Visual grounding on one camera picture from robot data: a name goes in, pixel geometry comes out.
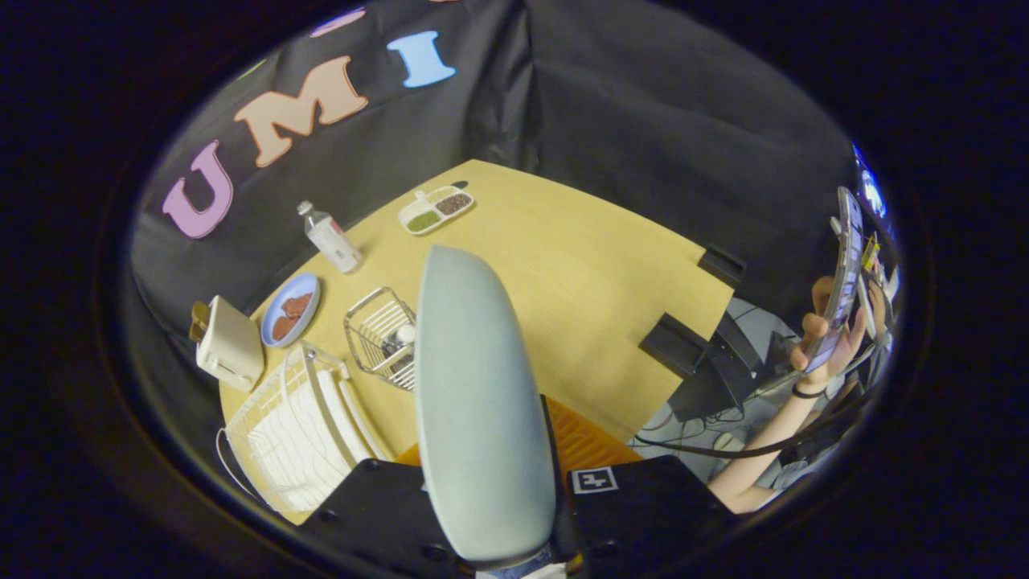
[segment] white tray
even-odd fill
[[[445,198],[457,194],[464,194],[468,196],[468,198],[470,198],[471,202],[465,205],[464,207],[461,207],[457,211],[454,211],[450,215],[443,214],[442,211],[436,209],[436,204],[440,203]],[[468,191],[453,185],[439,187],[428,194],[426,194],[424,191],[417,190],[415,191],[415,196],[416,200],[414,202],[412,202],[410,205],[405,205],[397,213],[397,218],[400,221],[400,226],[402,226],[404,230],[406,230],[412,234],[425,234],[426,232],[435,230],[436,227],[438,227],[439,225],[446,223],[447,221],[455,217],[460,216],[465,211],[471,209],[475,205],[474,196],[472,196]],[[407,223],[411,222],[412,219],[414,219],[418,215],[428,212],[435,213],[435,215],[439,217],[439,220],[420,230],[412,230],[411,228],[407,227]]]

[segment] green food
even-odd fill
[[[429,211],[407,221],[407,228],[417,232],[437,222],[439,222],[439,215],[437,215],[434,211]]]

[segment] plastic bottle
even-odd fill
[[[360,264],[360,251],[350,243],[331,215],[315,210],[309,201],[297,205],[296,212],[304,217],[304,232],[335,268],[349,273]]]

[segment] smartphone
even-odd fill
[[[821,338],[816,338],[805,355],[810,361],[804,370],[805,374],[821,367],[832,356],[843,325],[850,318],[857,296],[857,286],[861,282],[858,272],[861,268],[861,208],[850,189],[842,186],[837,189],[840,200],[840,253],[837,257],[837,270],[832,281],[832,293],[828,305],[822,315],[829,321],[829,331]]]

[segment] black wristband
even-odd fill
[[[803,398],[804,400],[811,400],[813,398],[818,398],[823,394],[825,394],[825,390],[826,389],[822,389],[821,392],[817,394],[804,394],[801,391],[796,390],[796,385],[793,385],[793,396],[795,396],[796,398]]]

